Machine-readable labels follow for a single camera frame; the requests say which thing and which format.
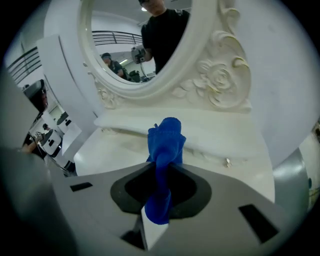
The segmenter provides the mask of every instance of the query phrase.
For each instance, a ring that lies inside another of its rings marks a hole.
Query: blue cloth
[[[155,162],[156,190],[144,206],[150,221],[158,225],[169,223],[172,208],[171,191],[168,188],[167,170],[170,163],[182,164],[183,147],[186,138],[181,134],[181,122],[168,117],[148,131],[149,158]]]

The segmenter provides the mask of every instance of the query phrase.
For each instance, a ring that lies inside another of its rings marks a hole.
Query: ceiling light
[[[120,62],[120,65],[121,65],[122,63],[127,62],[127,61],[128,61],[127,59],[125,59],[125,60],[121,61],[121,62]]]

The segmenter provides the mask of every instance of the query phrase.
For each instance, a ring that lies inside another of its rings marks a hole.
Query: mirror
[[[152,80],[175,52],[191,5],[192,0],[95,0],[91,29],[98,63],[123,83]]]

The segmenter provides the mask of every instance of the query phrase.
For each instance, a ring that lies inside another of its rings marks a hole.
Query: white ornate frame
[[[190,103],[197,101],[195,97],[203,98],[219,111],[251,109],[251,74],[235,37],[233,24],[239,13],[234,1],[194,0],[186,32],[172,58],[152,81],[142,84],[124,82],[103,68],[92,37],[93,4],[94,0],[82,0],[79,44],[106,108],[115,109],[125,99],[148,100],[171,90],[172,95]]]

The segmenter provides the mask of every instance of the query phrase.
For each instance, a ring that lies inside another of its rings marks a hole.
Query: metal railing
[[[93,41],[96,46],[127,44],[140,45],[142,37],[138,34],[98,30],[92,31]],[[7,69],[16,84],[19,84],[23,79],[29,76],[33,71],[42,66],[38,48],[32,48],[21,57],[17,58]]]

